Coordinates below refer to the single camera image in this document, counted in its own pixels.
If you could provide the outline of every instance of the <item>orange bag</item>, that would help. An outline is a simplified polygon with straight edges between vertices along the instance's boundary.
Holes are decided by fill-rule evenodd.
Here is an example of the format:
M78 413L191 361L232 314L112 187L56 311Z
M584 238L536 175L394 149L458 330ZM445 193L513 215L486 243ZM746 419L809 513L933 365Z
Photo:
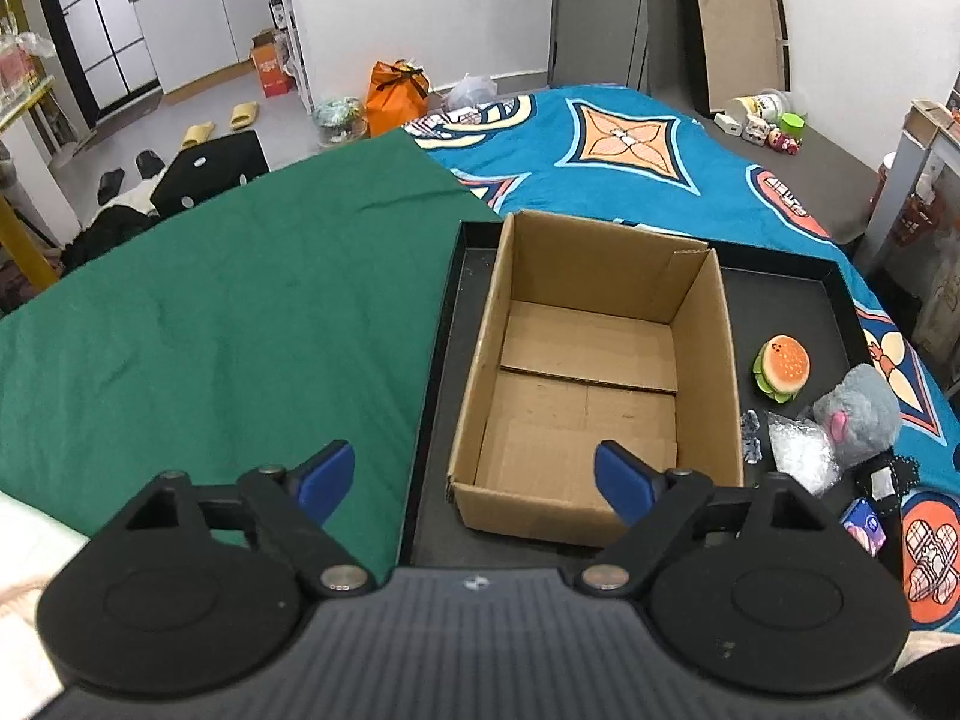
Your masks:
M424 68L406 62L373 65L366 104L371 137L423 116L429 89Z

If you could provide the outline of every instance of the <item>green lid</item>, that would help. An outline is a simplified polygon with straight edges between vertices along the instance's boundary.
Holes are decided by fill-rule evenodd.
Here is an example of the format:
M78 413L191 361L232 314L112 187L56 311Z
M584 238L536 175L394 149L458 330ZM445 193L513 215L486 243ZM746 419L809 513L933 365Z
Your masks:
M803 135L803 117L795 113L785 113L779 121L781 130L793 138L799 138Z

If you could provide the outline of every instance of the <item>orange cardboard box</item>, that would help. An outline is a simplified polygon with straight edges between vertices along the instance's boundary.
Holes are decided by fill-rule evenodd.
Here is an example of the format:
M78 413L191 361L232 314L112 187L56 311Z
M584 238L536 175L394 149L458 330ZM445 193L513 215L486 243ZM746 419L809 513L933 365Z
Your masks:
M285 95L294 88L294 79L283 71L283 57L277 50L274 30L266 29L253 38L250 57L256 67L256 74L260 76L260 87L266 97Z
M740 487L739 411L715 251L507 217L448 469L467 527L605 546L625 529L594 485L598 443Z

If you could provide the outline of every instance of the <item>green bed sheet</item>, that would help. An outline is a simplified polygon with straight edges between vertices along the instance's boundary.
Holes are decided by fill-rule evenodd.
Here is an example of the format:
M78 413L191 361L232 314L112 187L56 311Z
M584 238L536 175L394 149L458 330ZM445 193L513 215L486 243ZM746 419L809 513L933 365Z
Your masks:
M346 439L326 529L382 577L457 228L488 218L395 131L165 221L0 320L0 490L90 535L163 469L223 484Z

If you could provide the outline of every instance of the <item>yellow slipper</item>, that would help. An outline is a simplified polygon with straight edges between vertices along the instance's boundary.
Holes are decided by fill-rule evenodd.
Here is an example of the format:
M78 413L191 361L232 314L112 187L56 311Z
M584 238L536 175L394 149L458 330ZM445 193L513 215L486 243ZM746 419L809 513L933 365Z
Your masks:
M237 131L244 127L249 127L256 121L256 115L259 113L260 103L240 103L234 105L233 113L230 114L230 129Z
M181 151L183 151L184 148L190 148L191 146L198 146L200 143L206 143L210 137L210 133L213 132L214 127L216 127L216 124L213 124L213 122L207 122L206 124L194 124L193 127L190 127L184 135L184 141L181 143Z

